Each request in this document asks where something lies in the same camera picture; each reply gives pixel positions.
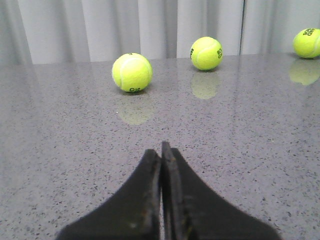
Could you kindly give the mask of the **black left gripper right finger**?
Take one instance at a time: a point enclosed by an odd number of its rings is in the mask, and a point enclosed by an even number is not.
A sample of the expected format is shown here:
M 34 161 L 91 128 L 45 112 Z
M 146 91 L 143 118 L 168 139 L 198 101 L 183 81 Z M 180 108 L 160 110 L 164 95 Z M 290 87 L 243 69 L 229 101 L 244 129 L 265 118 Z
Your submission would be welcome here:
M 224 200 L 177 148 L 162 143 L 162 202 L 167 240 L 279 240 L 268 224 Z

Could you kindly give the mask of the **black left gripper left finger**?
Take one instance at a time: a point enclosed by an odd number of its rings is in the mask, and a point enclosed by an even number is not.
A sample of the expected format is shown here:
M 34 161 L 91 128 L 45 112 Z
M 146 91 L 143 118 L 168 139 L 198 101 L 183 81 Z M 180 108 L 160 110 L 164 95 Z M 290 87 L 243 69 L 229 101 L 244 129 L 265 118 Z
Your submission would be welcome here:
M 59 240 L 158 240 L 161 159 L 147 149 L 137 168 L 105 203 L 66 226 Z

